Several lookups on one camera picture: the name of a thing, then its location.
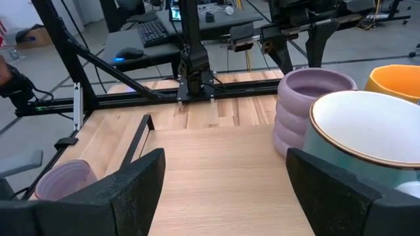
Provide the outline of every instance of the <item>blue light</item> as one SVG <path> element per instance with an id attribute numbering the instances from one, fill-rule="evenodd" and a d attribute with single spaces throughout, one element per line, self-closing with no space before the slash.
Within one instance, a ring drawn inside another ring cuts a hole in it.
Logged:
<path id="1" fill-rule="evenodd" d="M 114 62 L 123 62 L 125 58 L 114 58 Z"/>

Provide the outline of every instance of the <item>orange bowl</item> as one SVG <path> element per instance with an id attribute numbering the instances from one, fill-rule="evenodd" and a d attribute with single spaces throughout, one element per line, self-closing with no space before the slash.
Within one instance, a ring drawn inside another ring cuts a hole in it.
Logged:
<path id="1" fill-rule="evenodd" d="M 389 65 L 375 68 L 365 90 L 417 103 L 420 100 L 420 66 Z"/>

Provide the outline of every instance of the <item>keyboard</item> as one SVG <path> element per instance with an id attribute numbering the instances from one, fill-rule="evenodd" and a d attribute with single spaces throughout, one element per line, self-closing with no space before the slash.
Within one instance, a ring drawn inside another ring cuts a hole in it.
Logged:
<path id="1" fill-rule="evenodd" d="M 171 37 L 166 32 L 159 19 L 141 23 L 138 25 L 137 29 L 145 48 L 162 45 L 171 41 Z"/>

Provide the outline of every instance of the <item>wooden table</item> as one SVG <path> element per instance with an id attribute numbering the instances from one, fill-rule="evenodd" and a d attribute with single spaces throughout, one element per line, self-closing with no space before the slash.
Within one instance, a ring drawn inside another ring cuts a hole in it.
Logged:
<path id="1" fill-rule="evenodd" d="M 224 83 L 280 71 L 220 75 Z M 151 89 L 174 81 L 145 83 Z M 116 85 L 110 92 L 129 92 Z M 115 172 L 144 114 L 156 130 L 136 155 L 164 148 L 165 181 L 150 235 L 313 235 L 272 145 L 277 96 L 95 111 L 57 164 L 84 159 L 98 178 Z"/>

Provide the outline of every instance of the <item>computer mouse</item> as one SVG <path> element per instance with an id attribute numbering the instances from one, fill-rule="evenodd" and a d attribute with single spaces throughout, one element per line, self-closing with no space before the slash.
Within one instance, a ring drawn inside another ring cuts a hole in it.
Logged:
<path id="1" fill-rule="evenodd" d="M 132 60 L 132 59 L 141 58 L 143 55 L 144 55 L 143 50 L 136 49 L 133 47 L 127 47 L 125 49 L 121 49 L 115 57 L 121 58 L 124 60 Z"/>

